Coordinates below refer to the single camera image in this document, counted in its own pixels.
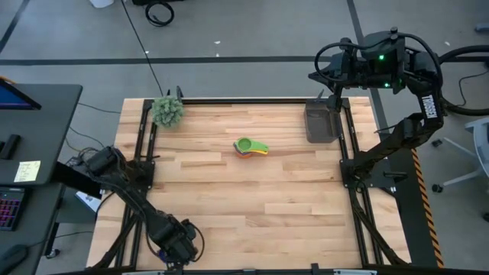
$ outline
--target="paper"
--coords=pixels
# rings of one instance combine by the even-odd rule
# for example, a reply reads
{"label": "paper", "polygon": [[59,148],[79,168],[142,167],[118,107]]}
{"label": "paper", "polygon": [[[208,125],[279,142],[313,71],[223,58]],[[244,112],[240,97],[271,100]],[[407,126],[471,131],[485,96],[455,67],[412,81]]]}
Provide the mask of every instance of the paper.
{"label": "paper", "polygon": [[23,183],[28,181],[35,181],[37,178],[37,172],[39,172],[40,160],[37,161],[24,161],[18,164],[17,174],[15,175],[15,183]]}

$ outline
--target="desk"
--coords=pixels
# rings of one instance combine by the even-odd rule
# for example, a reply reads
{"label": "desk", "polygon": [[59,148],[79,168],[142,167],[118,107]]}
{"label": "desk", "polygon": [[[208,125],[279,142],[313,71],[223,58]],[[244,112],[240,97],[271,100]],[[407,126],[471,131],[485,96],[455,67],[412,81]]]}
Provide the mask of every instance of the desk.
{"label": "desk", "polygon": [[[126,99],[122,108],[115,145],[128,159],[134,155],[143,101]],[[360,149],[367,150],[379,142],[369,98],[350,98],[350,103]],[[178,128],[158,128],[154,155],[160,158],[148,199],[157,209],[180,220],[189,218],[202,230],[205,253],[187,270],[361,266],[339,171],[339,143],[306,140],[304,104],[189,103],[185,110]],[[267,144],[269,155],[237,158],[232,143],[242,136]],[[348,135],[346,139],[351,149]],[[395,199],[371,189],[371,202],[377,228],[409,261]],[[115,196],[101,209],[87,266],[114,241],[123,211],[124,203]],[[368,236],[366,241],[373,263]],[[200,248],[199,237],[195,243]],[[154,269],[164,269],[164,264],[142,241],[138,270]]]}
{"label": "desk", "polygon": [[[26,201],[26,206],[24,212],[22,213],[21,219],[18,223],[16,231],[0,231],[0,254],[3,254],[11,246],[15,244],[35,244],[39,241],[47,241],[48,236],[51,232],[53,224],[55,222],[56,213],[60,205],[60,197],[63,194],[64,187],[61,183],[51,183],[49,181],[50,175],[53,172],[53,168],[57,162],[57,155],[59,154],[61,147],[63,146],[64,137],[70,126],[71,119],[75,112],[76,104],[78,103],[79,96],[81,94],[81,86],[78,85],[16,85],[22,92],[29,95],[32,99],[39,102],[43,108],[53,107],[59,105],[59,108],[51,108],[50,113],[52,116],[58,116],[62,119],[57,119],[56,124],[52,124],[49,128],[54,129],[53,131],[46,132],[46,129],[40,127],[33,127],[30,134],[35,137],[41,137],[43,139],[51,139],[49,144],[53,147],[49,148],[55,153],[45,153],[42,154],[42,150],[50,151],[47,148],[40,148],[36,151],[39,153],[34,157],[43,157],[46,163],[42,168],[42,172],[38,177],[38,180],[46,180],[47,183],[44,185],[38,185],[30,190],[30,194]],[[2,131],[2,140],[6,138],[4,134],[15,134],[15,121],[13,117],[5,117],[8,115],[6,112],[0,110],[0,129],[6,129],[7,131]],[[25,115],[25,112],[31,112],[35,115],[36,111],[16,111]],[[19,128],[25,129],[26,125],[20,125]],[[29,136],[28,141],[32,141],[32,136]],[[24,143],[21,141],[19,147],[22,147],[26,143],[31,144],[27,141]],[[22,152],[21,156],[15,156],[16,161],[26,161],[26,160],[40,160],[40,159],[29,159],[30,156],[25,152],[24,149],[20,149]],[[11,162],[15,160],[0,160],[0,166],[13,165]],[[11,175],[16,173],[18,168],[18,162],[15,165],[15,171]],[[7,178],[8,175],[2,175],[2,179]],[[29,248],[28,257],[17,266],[11,274],[34,274],[39,259],[44,253],[45,242],[38,244]]]}

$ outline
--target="yellow and black hazard tape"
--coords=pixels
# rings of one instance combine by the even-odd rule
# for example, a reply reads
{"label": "yellow and black hazard tape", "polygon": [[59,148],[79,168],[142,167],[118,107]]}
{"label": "yellow and black hazard tape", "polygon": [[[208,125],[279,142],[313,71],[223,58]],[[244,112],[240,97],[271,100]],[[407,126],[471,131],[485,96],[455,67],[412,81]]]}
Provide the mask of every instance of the yellow and black hazard tape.
{"label": "yellow and black hazard tape", "polygon": [[431,208],[429,207],[428,194],[426,194],[426,185],[425,181],[423,180],[423,173],[421,172],[421,163],[419,162],[416,149],[412,149],[411,151],[413,152],[414,167],[416,168],[416,175],[418,177],[419,191],[421,191],[421,198],[423,199],[429,234],[431,235],[433,249],[435,250],[436,263],[438,264],[438,267],[443,268],[442,252],[440,251],[440,245],[438,238],[436,237],[435,224],[433,223],[433,216],[431,213]]}

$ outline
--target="green plush toy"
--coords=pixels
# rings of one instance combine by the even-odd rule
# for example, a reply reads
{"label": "green plush toy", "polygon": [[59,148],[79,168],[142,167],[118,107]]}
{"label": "green plush toy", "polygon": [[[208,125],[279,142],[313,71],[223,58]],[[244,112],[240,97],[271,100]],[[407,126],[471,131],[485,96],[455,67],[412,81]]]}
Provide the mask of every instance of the green plush toy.
{"label": "green plush toy", "polygon": [[178,124],[183,116],[183,104],[176,96],[167,95],[153,102],[153,121],[158,126],[171,128]]}

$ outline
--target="green object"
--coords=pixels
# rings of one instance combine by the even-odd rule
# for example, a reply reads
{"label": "green object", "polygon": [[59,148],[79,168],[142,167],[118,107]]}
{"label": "green object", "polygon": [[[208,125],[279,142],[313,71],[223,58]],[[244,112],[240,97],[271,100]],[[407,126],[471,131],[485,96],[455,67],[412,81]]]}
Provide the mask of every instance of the green object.
{"label": "green object", "polygon": [[158,126],[171,128],[180,122],[183,112],[183,103],[176,96],[167,95],[153,102],[153,122]]}
{"label": "green object", "polygon": [[236,141],[236,147],[243,153],[252,151],[268,152],[268,146],[258,141],[253,141],[248,137],[242,137]]}

